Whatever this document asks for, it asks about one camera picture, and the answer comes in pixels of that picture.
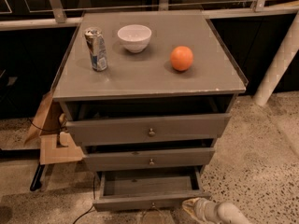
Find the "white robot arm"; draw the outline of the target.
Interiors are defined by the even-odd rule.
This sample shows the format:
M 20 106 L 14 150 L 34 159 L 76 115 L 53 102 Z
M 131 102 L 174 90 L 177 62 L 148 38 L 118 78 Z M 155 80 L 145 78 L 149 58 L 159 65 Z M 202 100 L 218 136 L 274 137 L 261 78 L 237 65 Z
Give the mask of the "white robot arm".
M 205 198 L 192 198 L 184 201 L 182 208 L 198 222 L 252 224 L 233 203 L 229 202 L 215 203 Z

